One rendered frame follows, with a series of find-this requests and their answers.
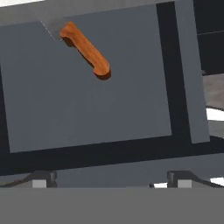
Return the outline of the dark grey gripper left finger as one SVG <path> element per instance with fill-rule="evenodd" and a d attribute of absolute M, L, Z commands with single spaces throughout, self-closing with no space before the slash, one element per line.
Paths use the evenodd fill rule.
<path fill-rule="evenodd" d="M 34 171 L 25 178 L 12 182 L 0 184 L 0 188 L 20 187 L 20 188 L 51 188 L 57 187 L 56 171 Z"/>

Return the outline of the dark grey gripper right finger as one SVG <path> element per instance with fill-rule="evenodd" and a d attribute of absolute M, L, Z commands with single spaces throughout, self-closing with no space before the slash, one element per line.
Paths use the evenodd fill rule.
<path fill-rule="evenodd" d="M 168 171 L 168 188 L 223 188 L 223 185 L 199 178 L 191 171 Z"/>

